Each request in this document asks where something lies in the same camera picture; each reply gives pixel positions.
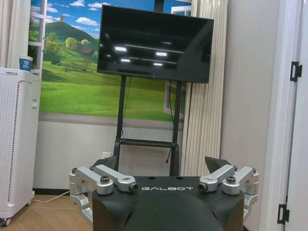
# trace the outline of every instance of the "wall outlet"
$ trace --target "wall outlet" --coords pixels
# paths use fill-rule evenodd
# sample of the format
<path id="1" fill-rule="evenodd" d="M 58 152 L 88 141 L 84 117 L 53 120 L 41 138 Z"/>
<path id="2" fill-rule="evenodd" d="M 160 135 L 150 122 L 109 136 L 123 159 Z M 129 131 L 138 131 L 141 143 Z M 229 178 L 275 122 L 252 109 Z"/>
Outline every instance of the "wall outlet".
<path id="1" fill-rule="evenodd" d="M 109 153 L 109 152 L 102 152 L 102 159 L 106 159 L 106 158 L 109 158 L 111 156 L 112 156 L 112 154 Z"/>

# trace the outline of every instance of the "green hill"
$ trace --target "green hill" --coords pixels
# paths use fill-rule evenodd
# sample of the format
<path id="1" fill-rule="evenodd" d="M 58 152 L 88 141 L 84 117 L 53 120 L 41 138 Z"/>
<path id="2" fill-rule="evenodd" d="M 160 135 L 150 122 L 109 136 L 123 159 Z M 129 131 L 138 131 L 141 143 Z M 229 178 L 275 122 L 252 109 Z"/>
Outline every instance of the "green hill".
<path id="1" fill-rule="evenodd" d="M 57 33 L 59 40 L 65 42 L 68 37 L 73 37 L 78 41 L 87 39 L 89 42 L 92 42 L 93 49 L 98 49 L 98 39 L 93 38 L 91 35 L 86 32 L 72 27 L 71 25 L 65 22 L 54 22 L 47 23 L 45 29 L 45 35 L 48 36 L 51 32 Z"/>

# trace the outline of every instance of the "tree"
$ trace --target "tree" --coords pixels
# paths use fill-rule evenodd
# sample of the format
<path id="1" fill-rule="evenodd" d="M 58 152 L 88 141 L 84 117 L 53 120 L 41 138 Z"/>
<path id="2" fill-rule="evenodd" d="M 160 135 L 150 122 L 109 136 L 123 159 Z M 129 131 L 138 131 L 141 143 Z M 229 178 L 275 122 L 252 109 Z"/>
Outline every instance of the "tree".
<path id="1" fill-rule="evenodd" d="M 69 37 L 65 40 L 65 46 L 69 49 L 72 48 L 73 43 L 76 42 L 77 40 L 75 38 Z"/>
<path id="2" fill-rule="evenodd" d="M 98 57 L 98 52 L 95 51 L 94 54 L 92 55 L 92 58 L 93 58 L 93 59 L 97 59 L 97 57 Z"/>
<path id="3" fill-rule="evenodd" d="M 36 68 L 36 62 L 38 52 L 35 46 L 28 46 L 28 55 L 33 58 L 33 66 Z"/>
<path id="4" fill-rule="evenodd" d="M 87 39 L 84 39 L 84 40 L 81 41 L 82 45 L 87 45 L 88 43 L 89 43 L 89 41 Z"/>
<path id="5" fill-rule="evenodd" d="M 89 42 L 87 39 L 82 40 L 81 44 L 85 47 L 92 47 L 92 42 Z"/>
<path id="6" fill-rule="evenodd" d="M 90 65 L 90 60 L 89 60 L 89 59 L 84 59 L 84 60 L 83 60 L 83 70 L 84 70 L 84 71 L 87 71 L 89 65 Z"/>
<path id="7" fill-rule="evenodd" d="M 47 41 L 46 51 L 50 54 L 59 54 L 61 52 L 61 45 L 57 41 Z"/>
<path id="8" fill-rule="evenodd" d="M 30 18 L 30 24 L 29 24 L 29 40 L 30 41 L 36 41 L 37 40 L 37 35 L 36 35 L 36 29 L 34 27 L 36 27 L 35 25 L 35 21 L 33 18 Z"/>
<path id="9" fill-rule="evenodd" d="M 72 66 L 73 66 L 72 60 L 64 61 L 63 66 L 64 66 L 65 72 L 69 72 L 70 70 L 72 70 Z"/>
<path id="10" fill-rule="evenodd" d="M 58 37 L 57 33 L 51 32 L 51 33 L 47 36 L 47 41 L 58 42 L 58 41 L 59 41 L 59 37 Z"/>
<path id="11" fill-rule="evenodd" d="M 81 42 L 76 40 L 75 42 L 73 42 L 73 44 L 71 46 L 71 50 L 72 51 L 79 51 L 81 46 L 82 46 Z"/>

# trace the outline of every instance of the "white curtain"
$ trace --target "white curtain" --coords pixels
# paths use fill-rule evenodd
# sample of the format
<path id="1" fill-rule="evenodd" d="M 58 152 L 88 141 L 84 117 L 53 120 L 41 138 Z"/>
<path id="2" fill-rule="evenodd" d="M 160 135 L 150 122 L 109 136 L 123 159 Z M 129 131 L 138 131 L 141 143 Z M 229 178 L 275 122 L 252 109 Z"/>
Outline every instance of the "white curtain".
<path id="1" fill-rule="evenodd" d="M 27 55 L 31 0 L 0 0 L 0 67 L 19 69 Z"/>
<path id="2" fill-rule="evenodd" d="M 205 156 L 219 158 L 227 0 L 192 0 L 192 16 L 214 19 L 208 84 L 187 84 L 180 174 L 208 174 Z"/>

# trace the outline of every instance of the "cloud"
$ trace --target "cloud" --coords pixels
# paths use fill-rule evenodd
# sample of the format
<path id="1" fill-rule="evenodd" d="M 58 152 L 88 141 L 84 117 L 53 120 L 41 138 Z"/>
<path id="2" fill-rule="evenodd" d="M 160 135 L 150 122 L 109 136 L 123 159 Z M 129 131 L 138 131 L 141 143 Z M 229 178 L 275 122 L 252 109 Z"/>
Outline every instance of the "cloud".
<path id="1" fill-rule="evenodd" d="M 54 21 L 59 21 L 60 18 L 52 17 L 50 15 L 46 16 L 46 23 L 54 23 Z"/>
<path id="2" fill-rule="evenodd" d="M 86 17 L 81 17 L 81 18 L 78 18 L 76 20 L 77 23 L 81 23 L 81 24 L 85 24 L 85 25 L 90 25 L 90 26 L 98 26 L 98 23 L 89 19 L 89 18 L 86 18 Z"/>
<path id="3" fill-rule="evenodd" d="M 39 6 L 31 6 L 31 11 L 40 12 Z"/>
<path id="4" fill-rule="evenodd" d="M 62 4 L 58 4 L 58 3 L 54 3 L 54 5 L 56 5 L 56 6 L 62 6 L 62 7 L 65 7 L 65 8 L 69 8 L 68 5 L 62 5 Z"/>
<path id="5" fill-rule="evenodd" d="M 77 0 L 69 4 L 70 6 L 85 6 L 85 0 Z"/>
<path id="6" fill-rule="evenodd" d="M 47 3 L 47 12 L 58 13 L 58 10 L 53 8 L 51 3 Z"/>
<path id="7" fill-rule="evenodd" d="M 95 2 L 95 3 L 89 3 L 88 6 L 92 8 L 101 8 L 102 5 L 110 5 L 110 3 L 107 2 Z"/>
<path id="8" fill-rule="evenodd" d="M 39 19 L 37 19 L 35 17 L 30 17 L 30 22 L 32 22 L 32 23 L 39 23 Z"/>
<path id="9" fill-rule="evenodd" d="M 78 29 L 78 30 L 86 30 L 86 28 L 81 27 L 81 26 L 72 26 L 72 27 L 74 27 L 74 28 L 76 28 L 76 29 Z"/>
<path id="10" fill-rule="evenodd" d="M 58 10 L 56 8 L 53 7 L 47 7 L 47 12 L 52 12 L 52 13 L 58 13 Z"/>
<path id="11" fill-rule="evenodd" d="M 91 35 L 93 38 L 99 39 L 100 35 L 99 34 L 93 34 L 93 33 L 89 33 L 89 35 Z"/>

